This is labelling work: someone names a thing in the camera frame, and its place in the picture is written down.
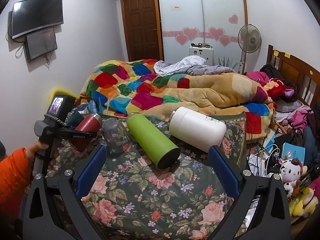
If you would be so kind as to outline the blue knitted item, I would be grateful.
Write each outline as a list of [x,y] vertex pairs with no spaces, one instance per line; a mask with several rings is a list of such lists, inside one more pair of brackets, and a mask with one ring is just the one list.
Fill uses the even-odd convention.
[[99,113],[97,104],[95,103],[94,100],[89,101],[89,103],[87,105],[87,109],[90,114],[92,114],[92,113],[98,114]]

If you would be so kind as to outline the floral tablecloth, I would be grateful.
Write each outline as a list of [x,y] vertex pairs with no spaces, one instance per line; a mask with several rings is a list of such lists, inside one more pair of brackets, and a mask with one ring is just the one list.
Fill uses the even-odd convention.
[[159,170],[130,142],[107,157],[89,194],[87,212],[109,239],[206,239],[233,204],[207,153],[178,139],[174,165]]

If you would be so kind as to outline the white thermos cup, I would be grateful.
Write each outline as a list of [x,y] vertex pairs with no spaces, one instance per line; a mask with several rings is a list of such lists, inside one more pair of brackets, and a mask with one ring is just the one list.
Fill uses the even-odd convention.
[[168,121],[170,135],[206,153],[221,145],[226,130],[224,122],[185,107],[174,110]]

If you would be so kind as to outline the small black wall monitor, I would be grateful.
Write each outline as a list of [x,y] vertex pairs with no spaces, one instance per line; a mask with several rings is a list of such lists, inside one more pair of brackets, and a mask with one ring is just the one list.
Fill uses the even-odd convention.
[[26,35],[24,48],[28,62],[57,50],[54,28],[47,28]]

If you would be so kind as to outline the white appliance box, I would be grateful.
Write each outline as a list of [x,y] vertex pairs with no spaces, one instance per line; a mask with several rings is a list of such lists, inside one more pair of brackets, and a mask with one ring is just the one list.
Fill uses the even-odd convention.
[[189,56],[200,56],[205,59],[206,65],[214,65],[214,48],[208,43],[191,43],[189,47]]

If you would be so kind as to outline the clear glass cup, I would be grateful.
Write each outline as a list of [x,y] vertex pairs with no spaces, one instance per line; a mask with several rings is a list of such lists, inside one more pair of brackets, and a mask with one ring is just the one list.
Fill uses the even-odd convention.
[[130,138],[123,123],[116,117],[104,119],[101,126],[108,156],[118,157],[130,148]]

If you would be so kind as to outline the wooden headboard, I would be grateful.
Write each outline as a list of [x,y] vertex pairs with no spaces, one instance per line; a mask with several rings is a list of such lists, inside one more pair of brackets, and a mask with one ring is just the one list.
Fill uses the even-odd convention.
[[303,60],[268,45],[266,63],[272,63],[280,75],[296,87],[297,99],[311,108],[319,101],[319,71]]

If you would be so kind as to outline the frosted wardrobe sliding doors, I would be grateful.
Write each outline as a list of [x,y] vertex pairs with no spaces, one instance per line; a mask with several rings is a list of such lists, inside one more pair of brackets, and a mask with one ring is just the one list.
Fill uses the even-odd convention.
[[242,50],[238,33],[248,22],[246,0],[158,0],[164,60],[176,63],[191,44],[210,46],[200,56],[207,65],[237,69]]

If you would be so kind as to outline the colourful patchwork blanket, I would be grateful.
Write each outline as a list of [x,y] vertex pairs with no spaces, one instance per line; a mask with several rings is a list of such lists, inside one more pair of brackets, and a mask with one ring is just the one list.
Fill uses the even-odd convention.
[[104,114],[132,112],[169,120],[185,107],[205,115],[246,113],[247,140],[263,138],[274,120],[272,99],[264,88],[237,73],[157,75],[155,60],[106,61],[96,66],[80,93],[81,102],[95,101]]

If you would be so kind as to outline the red plush toy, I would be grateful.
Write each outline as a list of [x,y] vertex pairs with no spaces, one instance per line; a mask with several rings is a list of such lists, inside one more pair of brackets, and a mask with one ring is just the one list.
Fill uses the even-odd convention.
[[296,91],[294,88],[285,85],[283,80],[278,78],[270,79],[264,85],[264,90],[267,91],[268,96],[273,100],[277,100],[281,97],[292,98],[296,94]]

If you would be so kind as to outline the red steel tumbler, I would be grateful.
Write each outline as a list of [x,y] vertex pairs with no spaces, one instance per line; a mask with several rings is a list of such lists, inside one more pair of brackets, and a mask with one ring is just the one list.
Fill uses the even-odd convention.
[[101,122],[102,119],[98,113],[87,115],[75,129],[76,135],[69,139],[70,144],[78,152],[84,152],[89,143],[97,136]]

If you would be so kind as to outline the dark green plastic cup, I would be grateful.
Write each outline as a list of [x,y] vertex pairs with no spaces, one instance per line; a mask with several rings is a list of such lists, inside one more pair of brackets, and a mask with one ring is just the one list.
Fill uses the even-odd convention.
[[66,120],[66,125],[76,128],[83,120],[84,116],[76,111],[71,114],[68,120]]

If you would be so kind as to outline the wall mounted black television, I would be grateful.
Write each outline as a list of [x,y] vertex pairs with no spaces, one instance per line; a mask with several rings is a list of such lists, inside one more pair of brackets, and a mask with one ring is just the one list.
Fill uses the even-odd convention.
[[63,24],[62,0],[23,0],[12,7],[13,39],[43,28]]

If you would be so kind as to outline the white cat plush toy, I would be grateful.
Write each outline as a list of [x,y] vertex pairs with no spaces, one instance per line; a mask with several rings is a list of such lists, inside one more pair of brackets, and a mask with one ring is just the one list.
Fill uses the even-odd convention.
[[308,167],[298,158],[279,159],[279,174],[281,176],[287,198],[290,198],[296,186],[300,183],[300,178],[308,171]]

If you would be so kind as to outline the blue white box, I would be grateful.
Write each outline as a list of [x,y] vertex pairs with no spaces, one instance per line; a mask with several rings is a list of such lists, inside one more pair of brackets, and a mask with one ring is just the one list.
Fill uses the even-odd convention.
[[286,160],[295,158],[297,158],[301,163],[304,163],[305,148],[285,142],[282,146],[281,159]]

